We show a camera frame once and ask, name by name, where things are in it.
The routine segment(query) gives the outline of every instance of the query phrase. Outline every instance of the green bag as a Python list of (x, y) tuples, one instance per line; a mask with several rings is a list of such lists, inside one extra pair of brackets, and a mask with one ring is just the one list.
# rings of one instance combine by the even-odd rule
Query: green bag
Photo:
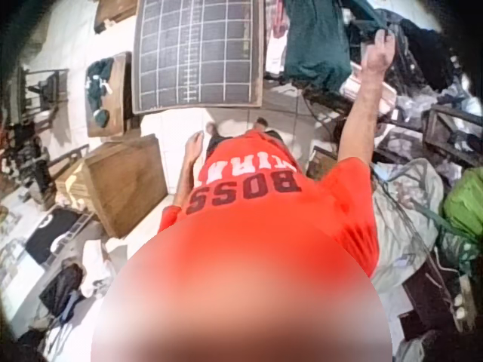
[(483, 167), (467, 170), (446, 198), (446, 220), (483, 240)]

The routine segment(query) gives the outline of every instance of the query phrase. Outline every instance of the hand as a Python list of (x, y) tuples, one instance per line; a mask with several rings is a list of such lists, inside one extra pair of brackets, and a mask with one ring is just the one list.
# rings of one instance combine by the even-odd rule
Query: hand
[(203, 149), (203, 138), (205, 134), (202, 130), (193, 134), (188, 141), (186, 142), (185, 146), (185, 154), (184, 160), (189, 164), (194, 164), (200, 154), (202, 153)]
[(362, 72), (384, 78), (395, 55), (395, 37), (386, 36), (384, 29), (379, 29), (373, 45), (369, 45), (362, 59)]

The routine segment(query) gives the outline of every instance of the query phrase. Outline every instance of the grid board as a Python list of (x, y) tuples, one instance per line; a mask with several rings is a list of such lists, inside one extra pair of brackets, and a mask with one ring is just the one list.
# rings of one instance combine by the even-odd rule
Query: grid board
[(140, 0), (134, 113), (261, 106), (263, 0)]

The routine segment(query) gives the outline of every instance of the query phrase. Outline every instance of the red t-shirt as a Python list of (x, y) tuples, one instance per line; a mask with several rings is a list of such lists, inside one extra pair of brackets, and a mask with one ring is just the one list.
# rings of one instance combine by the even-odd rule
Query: red t-shirt
[[(165, 208), (160, 232), (180, 220), (185, 220), (184, 228), (189, 227), (192, 219), (193, 227), (202, 225), (197, 238), (213, 239), (216, 235), (229, 244), (230, 235), (221, 238), (219, 233), (248, 233), (254, 238), (265, 235), (255, 248), (267, 248), (280, 240), (295, 245), (289, 253), (317, 258), (320, 251), (311, 243), (293, 242), (299, 235), (294, 231), (311, 229), (311, 237), (315, 232), (321, 243), (331, 240), (340, 244), (367, 276), (376, 268), (379, 247), (370, 170), (357, 158), (340, 162), (316, 183), (300, 172), (283, 144), (251, 130), (221, 143), (206, 161), (199, 180), (202, 185), (192, 191), (187, 205)], [(273, 217), (277, 220), (265, 224), (270, 224), (267, 231), (260, 220)], [(288, 235), (292, 241), (285, 241)], [(203, 249), (216, 247), (212, 242), (198, 244), (197, 253), (214, 252)]]

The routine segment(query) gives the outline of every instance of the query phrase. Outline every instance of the tile floor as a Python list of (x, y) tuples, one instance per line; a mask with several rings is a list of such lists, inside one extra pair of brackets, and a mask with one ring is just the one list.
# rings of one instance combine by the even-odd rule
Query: tile floor
[[(413, 20), (418, 26), (439, 29), (434, 18), (427, 14), (416, 1), (407, 0), (370, 0), (376, 8), (386, 8)], [(93, 24), (97, 3), (87, 0), (59, 0), (46, 15), (49, 17), (48, 35), (42, 51), (26, 66), (30, 70), (68, 68), (67, 91), (68, 103), (59, 111), (53, 129), (41, 135), (42, 142), (56, 158), (84, 144), (93, 149), (102, 143), (101, 139), (88, 138), (85, 119), (84, 83), (85, 71), (89, 64), (103, 57), (110, 57), (122, 51), (134, 48), (134, 28), (136, 18), (126, 19), (100, 35), (94, 34)], [(328, 114), (327, 110), (316, 109), (317, 113)], [(303, 101), (300, 91), (290, 85), (280, 86), (264, 84), (263, 106), (261, 109), (181, 109), (170, 110), (143, 118), (142, 133), (154, 133), (160, 143), (163, 168), (170, 193), (175, 192), (180, 162), (183, 157), (183, 145), (192, 133), (202, 130), (205, 125), (214, 121), (219, 125), (223, 135), (235, 136), (245, 132), (257, 117), (264, 117), (270, 126), (276, 129), (287, 143), (295, 158), (304, 165), (314, 144), (331, 150), (330, 137), (326, 128), (316, 123)], [(205, 137), (205, 147), (209, 137)], [(201, 158), (196, 170), (199, 170), (204, 159)], [(40, 221), (43, 212), (30, 201), (18, 204), (13, 198), (6, 200), (18, 213), (23, 214), (14, 234), (28, 238), (35, 229), (35, 220)], [(142, 221), (132, 233), (123, 240), (111, 240), (107, 247), (111, 255), (118, 258), (122, 265), (157, 231), (162, 210), (171, 203), (171, 197), (163, 200), (148, 217)], [(11, 283), (21, 291), (7, 291), (2, 294), (3, 302), (8, 306), (8, 315), (15, 313), (23, 298), (22, 289), (29, 283), (35, 283), (35, 275), (40, 271), (30, 262), (24, 262), (23, 271)], [(397, 315), (407, 311), (411, 305), (402, 289), (381, 296), (391, 324), (393, 345), (397, 348), (401, 340), (401, 327)], [(89, 360), (88, 351), (91, 331), (94, 328), (95, 315), (100, 301), (92, 308), (80, 313), (84, 320), (76, 324), (71, 331), (63, 350), (56, 360)]]

